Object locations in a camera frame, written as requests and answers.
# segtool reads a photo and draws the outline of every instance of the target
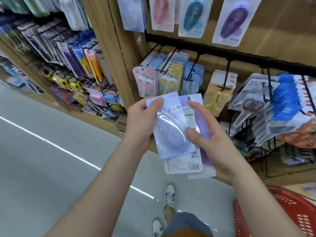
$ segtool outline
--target person's left hand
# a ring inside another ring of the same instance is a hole
[[[164,99],[159,97],[147,108],[147,99],[140,100],[128,109],[126,131],[123,138],[126,143],[135,147],[141,156],[149,148],[157,112],[164,103]]]

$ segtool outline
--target teal correction tape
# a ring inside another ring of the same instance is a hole
[[[203,0],[192,0],[185,13],[183,28],[191,30],[202,16],[204,9]]]

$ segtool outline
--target hand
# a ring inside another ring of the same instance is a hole
[[[247,164],[210,111],[197,102],[188,101],[188,104],[203,116],[209,127],[211,138],[207,139],[203,137],[190,127],[186,128],[185,133],[195,145],[205,150],[207,156],[214,162],[215,166],[230,176],[235,171],[240,170],[240,164]]]
[[[123,138],[126,143],[135,147],[141,156],[149,148],[157,112],[164,103],[164,99],[159,97],[146,108],[147,99],[140,100],[128,109],[126,131]]]

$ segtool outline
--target wooden display rack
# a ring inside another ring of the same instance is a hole
[[[117,0],[81,0],[105,59],[109,71],[115,81],[116,87],[122,97],[125,108],[140,100],[137,84],[132,73],[134,63],[147,55],[155,43],[147,43],[144,33],[125,31]],[[201,39],[184,38],[186,41],[201,43],[208,46],[227,48],[227,46],[212,44],[212,36],[217,24],[220,10],[224,0],[214,0],[211,15],[205,34]],[[263,0],[254,19],[248,28],[238,51],[261,56],[271,56],[276,59],[314,65],[316,57],[316,28],[307,20],[314,20],[314,0]],[[178,29],[173,33],[153,31],[149,24],[149,34],[163,35],[174,39],[178,37]],[[67,105],[59,99],[50,89],[48,81],[39,74],[36,67],[31,64],[30,58],[16,51],[9,39],[0,34],[0,49],[7,58],[31,77],[44,91],[42,95],[33,92],[18,91],[31,99],[53,107],[77,119],[94,125],[100,129],[120,136],[124,133],[126,117],[120,117],[119,126],[115,122],[103,120],[96,116],[81,112],[79,109]],[[163,53],[169,53],[174,47],[164,46]],[[190,54],[190,61],[194,61],[196,52],[186,51]],[[206,90],[214,70],[225,70],[227,60],[221,57],[202,55],[199,63],[204,65],[204,83],[201,87]],[[243,82],[254,72],[261,72],[261,68],[238,61],[231,62],[230,71],[238,73],[238,80]],[[271,69],[271,75],[280,72]],[[6,80],[7,74],[0,70],[0,79]],[[152,139],[150,150],[157,152],[155,140]],[[269,173],[264,171],[261,162],[252,165],[266,185],[284,186],[299,183],[316,182],[316,167],[313,164],[303,164],[290,167],[278,156],[270,155],[266,160]],[[219,181],[229,183],[227,176],[219,171],[215,177]]]

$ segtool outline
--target shoelace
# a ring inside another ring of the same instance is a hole
[[[162,229],[162,228],[159,228],[159,231],[155,232],[155,233],[154,233],[154,236],[155,236],[155,237],[160,237],[162,234],[163,234],[163,229]]]
[[[170,192],[165,192],[165,196],[166,196],[167,202],[172,202],[172,203],[175,202],[175,199],[176,199],[175,194],[170,193]]]

